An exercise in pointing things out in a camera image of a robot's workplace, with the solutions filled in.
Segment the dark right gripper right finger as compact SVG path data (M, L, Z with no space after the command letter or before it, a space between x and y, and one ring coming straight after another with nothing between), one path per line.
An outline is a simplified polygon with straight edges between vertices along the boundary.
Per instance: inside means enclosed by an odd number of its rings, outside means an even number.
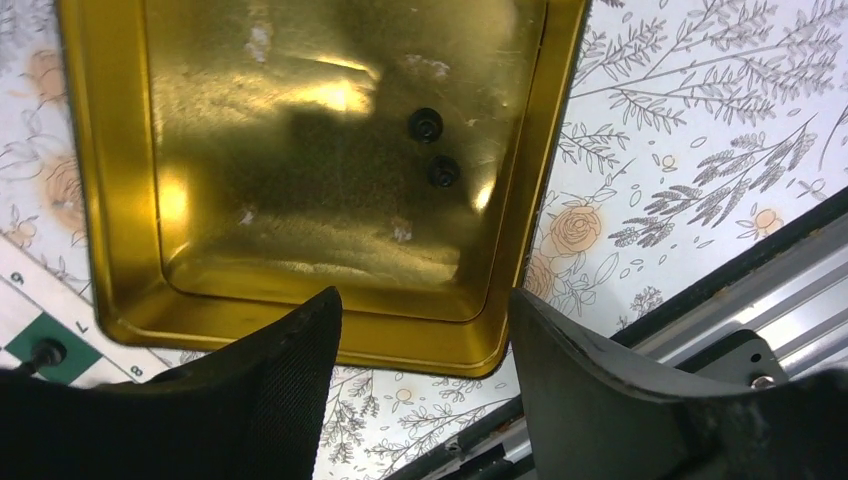
M755 390L657 363L532 293L509 334L542 479L843 479L847 372Z

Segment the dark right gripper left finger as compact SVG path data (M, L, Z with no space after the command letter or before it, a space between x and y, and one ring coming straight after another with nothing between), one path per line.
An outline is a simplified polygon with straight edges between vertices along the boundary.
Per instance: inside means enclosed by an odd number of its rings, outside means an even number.
M1 373L5 479L308 479L342 327L326 288L144 383Z

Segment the black chess piece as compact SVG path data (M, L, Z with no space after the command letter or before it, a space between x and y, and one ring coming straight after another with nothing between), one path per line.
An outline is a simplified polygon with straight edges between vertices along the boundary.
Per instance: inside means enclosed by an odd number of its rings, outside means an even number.
M59 340L44 338L34 344L30 358L13 369L14 373L27 377L36 375L41 369L60 365L67 357L67 348Z

